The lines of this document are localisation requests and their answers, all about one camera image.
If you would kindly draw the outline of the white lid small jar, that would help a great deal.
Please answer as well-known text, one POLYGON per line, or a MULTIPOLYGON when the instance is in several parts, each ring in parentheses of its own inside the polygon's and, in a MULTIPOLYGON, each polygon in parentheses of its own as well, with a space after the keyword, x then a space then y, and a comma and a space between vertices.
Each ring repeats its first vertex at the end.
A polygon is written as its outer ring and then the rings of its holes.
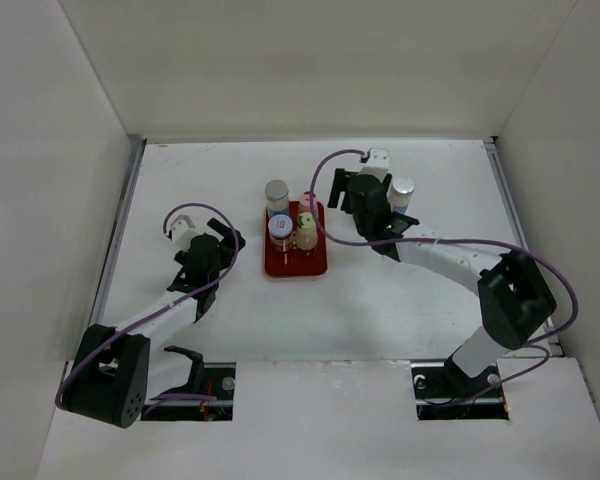
POLYGON ((285 253, 293 248, 294 225, 288 215, 274 215, 269 219, 267 227, 269 241, 275 251, 285 253))

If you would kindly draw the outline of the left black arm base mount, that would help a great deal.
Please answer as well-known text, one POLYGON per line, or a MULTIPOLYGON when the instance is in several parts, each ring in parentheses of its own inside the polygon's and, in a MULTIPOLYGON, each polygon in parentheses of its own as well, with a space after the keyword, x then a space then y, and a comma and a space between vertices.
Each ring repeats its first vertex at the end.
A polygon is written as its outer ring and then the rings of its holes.
POLYGON ((175 345, 166 347, 165 352, 176 355, 177 360, 184 361, 183 373, 176 376, 177 382, 166 394, 199 394, 205 376, 204 357, 201 353, 175 345))

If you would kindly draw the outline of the tall silver lid spice jar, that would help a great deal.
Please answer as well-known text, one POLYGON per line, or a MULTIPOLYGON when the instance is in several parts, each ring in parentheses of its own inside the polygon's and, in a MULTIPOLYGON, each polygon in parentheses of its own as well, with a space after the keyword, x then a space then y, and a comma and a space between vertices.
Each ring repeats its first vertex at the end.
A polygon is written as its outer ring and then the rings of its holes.
POLYGON ((393 177, 388 191, 391 209, 394 212, 405 214, 414 191, 415 184, 410 178, 393 177))

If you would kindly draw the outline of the pink lid spice jar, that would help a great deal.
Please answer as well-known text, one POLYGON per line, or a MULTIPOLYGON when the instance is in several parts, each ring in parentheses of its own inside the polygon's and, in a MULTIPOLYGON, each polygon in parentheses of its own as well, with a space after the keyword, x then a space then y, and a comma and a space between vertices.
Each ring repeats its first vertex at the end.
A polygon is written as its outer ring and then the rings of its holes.
POLYGON ((318 202, 315 195, 309 191, 305 191, 299 198, 297 215, 304 213, 311 214, 314 218, 319 217, 318 202))

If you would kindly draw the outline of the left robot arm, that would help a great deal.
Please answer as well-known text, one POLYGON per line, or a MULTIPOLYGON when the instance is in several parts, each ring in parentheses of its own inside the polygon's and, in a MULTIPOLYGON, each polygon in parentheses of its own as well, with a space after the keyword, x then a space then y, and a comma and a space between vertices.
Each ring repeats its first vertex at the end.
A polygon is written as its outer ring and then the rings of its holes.
POLYGON ((175 345, 177 334, 213 306, 221 280, 246 242, 232 224, 208 222, 174 260, 179 270, 159 300, 114 326, 95 324, 83 334, 73 365, 61 383, 58 408, 127 428, 172 402, 208 411, 217 397, 201 353, 175 345))

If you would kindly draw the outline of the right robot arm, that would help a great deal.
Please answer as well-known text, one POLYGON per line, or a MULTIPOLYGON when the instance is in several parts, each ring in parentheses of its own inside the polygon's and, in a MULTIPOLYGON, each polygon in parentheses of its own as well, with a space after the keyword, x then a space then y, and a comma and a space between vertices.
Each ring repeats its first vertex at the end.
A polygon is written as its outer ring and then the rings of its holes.
POLYGON ((328 206, 350 214, 376 253, 440 275, 475 294, 481 326, 444 362, 441 376, 455 399, 472 396, 488 369, 507 353, 526 348, 556 309, 534 259, 520 249, 501 254, 445 243, 419 220, 391 209, 389 181, 335 170, 328 206))

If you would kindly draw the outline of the yellow lid spice jar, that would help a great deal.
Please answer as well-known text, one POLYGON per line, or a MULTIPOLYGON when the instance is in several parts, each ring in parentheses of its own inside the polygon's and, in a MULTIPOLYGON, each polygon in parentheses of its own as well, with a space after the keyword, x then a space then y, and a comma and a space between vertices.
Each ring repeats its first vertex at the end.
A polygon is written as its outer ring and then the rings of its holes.
POLYGON ((316 247, 318 242, 317 225, 310 212, 303 212, 298 216, 295 241, 300 250, 310 251, 316 247))

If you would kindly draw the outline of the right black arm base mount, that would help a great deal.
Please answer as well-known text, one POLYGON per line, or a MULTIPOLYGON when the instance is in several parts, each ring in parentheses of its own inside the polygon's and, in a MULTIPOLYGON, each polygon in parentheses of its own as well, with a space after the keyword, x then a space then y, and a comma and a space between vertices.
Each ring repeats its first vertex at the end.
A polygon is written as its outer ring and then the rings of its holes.
POLYGON ((450 357, 445 360, 443 365, 443 379, 449 392, 456 400, 467 399, 487 386, 490 386, 488 376, 498 373, 497 366, 491 364, 481 373, 471 376, 464 373, 450 357))

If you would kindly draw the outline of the silver lid blue label jar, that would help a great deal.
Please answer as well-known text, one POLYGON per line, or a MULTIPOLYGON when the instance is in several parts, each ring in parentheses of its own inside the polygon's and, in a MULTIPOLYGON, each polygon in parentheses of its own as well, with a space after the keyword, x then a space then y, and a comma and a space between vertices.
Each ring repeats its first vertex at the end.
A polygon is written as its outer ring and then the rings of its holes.
POLYGON ((289 188, 281 179, 270 180, 265 186, 266 212, 269 218, 289 214, 289 188))

